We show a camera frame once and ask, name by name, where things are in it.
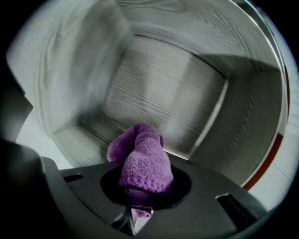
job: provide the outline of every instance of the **purple towel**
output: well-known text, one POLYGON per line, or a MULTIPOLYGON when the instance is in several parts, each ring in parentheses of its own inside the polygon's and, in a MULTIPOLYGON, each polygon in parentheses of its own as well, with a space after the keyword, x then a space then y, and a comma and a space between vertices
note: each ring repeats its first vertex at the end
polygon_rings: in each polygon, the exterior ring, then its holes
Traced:
POLYGON ((108 147, 107 159, 124 162, 119 186, 125 188, 137 217, 152 214, 151 196, 163 194, 171 186, 173 175, 163 138, 146 124, 136 124, 108 147))

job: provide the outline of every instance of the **purple cloth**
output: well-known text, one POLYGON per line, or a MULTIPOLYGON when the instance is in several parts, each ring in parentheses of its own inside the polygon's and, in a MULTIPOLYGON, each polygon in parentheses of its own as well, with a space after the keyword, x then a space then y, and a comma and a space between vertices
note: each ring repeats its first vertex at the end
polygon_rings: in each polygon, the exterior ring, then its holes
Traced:
POLYGON ((119 186, 125 188, 137 217, 152 214, 150 198, 171 186, 173 175, 163 138, 146 124, 136 124, 108 147, 107 159, 124 162, 119 186))

